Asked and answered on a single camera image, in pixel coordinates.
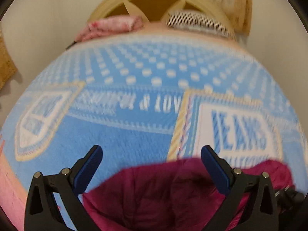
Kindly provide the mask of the woven basket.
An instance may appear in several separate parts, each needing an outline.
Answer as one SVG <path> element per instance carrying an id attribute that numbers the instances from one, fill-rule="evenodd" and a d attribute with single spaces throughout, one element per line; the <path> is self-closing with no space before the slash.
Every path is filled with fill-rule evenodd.
<path id="1" fill-rule="evenodd" d="M 1 32 L 0 37 L 0 90 L 17 72 L 17 68 L 12 61 L 4 43 L 4 38 Z"/>

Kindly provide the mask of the pink floral folded blanket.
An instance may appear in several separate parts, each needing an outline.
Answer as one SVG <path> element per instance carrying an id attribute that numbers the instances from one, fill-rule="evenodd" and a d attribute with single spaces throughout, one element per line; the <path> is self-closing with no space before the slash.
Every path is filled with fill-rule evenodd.
<path id="1" fill-rule="evenodd" d="M 74 42 L 84 42 L 91 39 L 139 30 L 144 23 L 139 16 L 121 15 L 98 19 L 87 23 L 76 35 Z"/>

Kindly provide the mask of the blue jeans print bedspread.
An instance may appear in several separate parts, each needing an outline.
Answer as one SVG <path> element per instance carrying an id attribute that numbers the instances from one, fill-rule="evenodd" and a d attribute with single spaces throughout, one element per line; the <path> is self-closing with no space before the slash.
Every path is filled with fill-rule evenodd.
<path id="1" fill-rule="evenodd" d="M 307 140 L 294 109 L 261 63 L 225 41 L 124 34 L 51 62 L 1 128 L 1 207 L 17 230 L 33 174 L 58 173 L 95 144 L 103 161 L 89 189 L 210 145 L 233 167 L 282 161 L 307 192 Z"/>

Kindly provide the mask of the magenta puffer jacket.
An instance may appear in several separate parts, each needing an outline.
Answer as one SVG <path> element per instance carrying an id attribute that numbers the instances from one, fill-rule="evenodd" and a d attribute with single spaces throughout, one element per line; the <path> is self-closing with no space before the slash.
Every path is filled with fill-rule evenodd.
<path id="1" fill-rule="evenodd" d="M 269 175 L 274 192 L 293 184 L 288 167 L 278 161 L 241 170 Z M 82 198 L 101 230 L 203 230 L 225 196 L 200 157 L 124 169 Z M 237 225 L 246 203 L 244 197 L 227 230 Z"/>

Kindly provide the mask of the striped pillow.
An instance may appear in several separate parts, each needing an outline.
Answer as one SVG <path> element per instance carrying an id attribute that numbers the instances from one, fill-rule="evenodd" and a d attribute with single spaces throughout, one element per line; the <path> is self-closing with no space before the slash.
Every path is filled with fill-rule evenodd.
<path id="1" fill-rule="evenodd" d="M 212 16 L 194 10 L 175 10 L 166 21 L 169 28 L 203 32 L 235 40 L 235 34 Z"/>

